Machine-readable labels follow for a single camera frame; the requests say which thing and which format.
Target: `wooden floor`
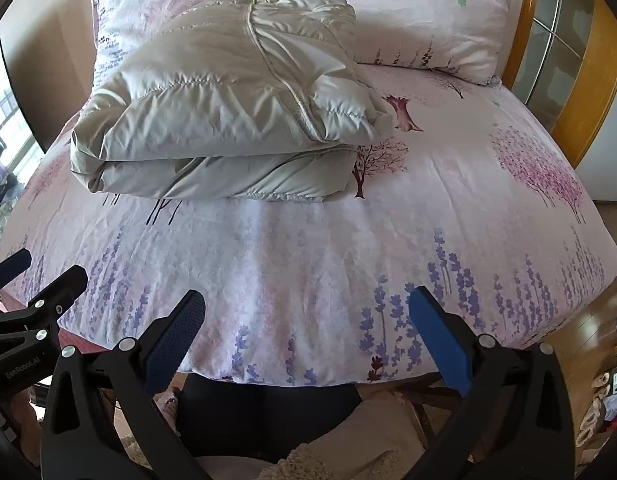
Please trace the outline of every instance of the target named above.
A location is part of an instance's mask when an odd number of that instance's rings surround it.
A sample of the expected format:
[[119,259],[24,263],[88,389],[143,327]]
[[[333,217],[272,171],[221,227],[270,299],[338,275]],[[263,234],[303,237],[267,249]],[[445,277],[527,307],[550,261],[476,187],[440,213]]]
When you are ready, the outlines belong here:
[[[617,243],[617,204],[598,203],[596,206]],[[554,346],[562,366],[576,428],[593,399],[591,381],[603,363],[613,356],[617,343],[616,319],[617,278],[567,325],[544,338]]]

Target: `floral bed sheet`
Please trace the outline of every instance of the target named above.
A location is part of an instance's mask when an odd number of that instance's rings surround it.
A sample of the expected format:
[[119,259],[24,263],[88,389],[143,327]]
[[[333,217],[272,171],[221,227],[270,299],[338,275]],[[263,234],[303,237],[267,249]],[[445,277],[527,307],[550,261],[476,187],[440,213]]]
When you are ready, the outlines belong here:
[[22,246],[32,253],[6,289],[10,307],[82,265],[88,289],[60,325],[85,346],[112,348],[194,288],[207,316],[181,371],[330,385],[435,369],[408,316],[418,285],[476,333],[517,347],[609,285],[617,247],[551,137],[508,90],[364,70],[396,112],[395,135],[361,147],[348,189],[323,203],[90,194],[69,169],[74,118],[0,242],[0,259]]

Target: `metal screw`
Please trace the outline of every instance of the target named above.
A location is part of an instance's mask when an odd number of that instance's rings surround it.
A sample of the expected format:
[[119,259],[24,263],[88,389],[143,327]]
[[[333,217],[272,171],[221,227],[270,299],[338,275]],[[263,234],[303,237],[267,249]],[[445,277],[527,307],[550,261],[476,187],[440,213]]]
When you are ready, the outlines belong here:
[[135,348],[135,339],[132,337],[125,337],[118,344],[120,350],[123,352],[128,352],[129,350],[133,350]]
[[75,353],[75,347],[73,345],[64,346],[62,349],[62,357],[71,357]]
[[545,355],[551,355],[553,354],[554,349],[549,343],[540,343],[540,352]]
[[489,334],[482,334],[480,337],[477,338],[477,342],[480,343],[480,345],[484,348],[493,348],[497,343],[497,341],[495,341],[495,338]]

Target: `folded comforter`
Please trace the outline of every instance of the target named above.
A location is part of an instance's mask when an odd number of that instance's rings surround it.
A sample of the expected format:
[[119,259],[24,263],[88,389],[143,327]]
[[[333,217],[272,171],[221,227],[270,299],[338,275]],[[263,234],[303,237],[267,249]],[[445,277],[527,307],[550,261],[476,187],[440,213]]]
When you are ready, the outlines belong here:
[[393,132],[353,59],[344,0],[213,0],[166,25],[95,90],[72,171],[92,192],[322,200],[356,145]]

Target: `person's leg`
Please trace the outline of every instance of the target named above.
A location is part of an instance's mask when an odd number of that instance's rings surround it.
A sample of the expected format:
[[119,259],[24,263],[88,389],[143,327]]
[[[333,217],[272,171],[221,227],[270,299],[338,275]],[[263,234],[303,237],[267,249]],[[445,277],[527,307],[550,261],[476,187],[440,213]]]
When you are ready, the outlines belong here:
[[362,402],[354,384],[316,388],[260,386],[264,394],[265,460],[276,463],[298,447],[333,430]]
[[262,458],[263,390],[189,374],[177,409],[177,431],[193,456]]

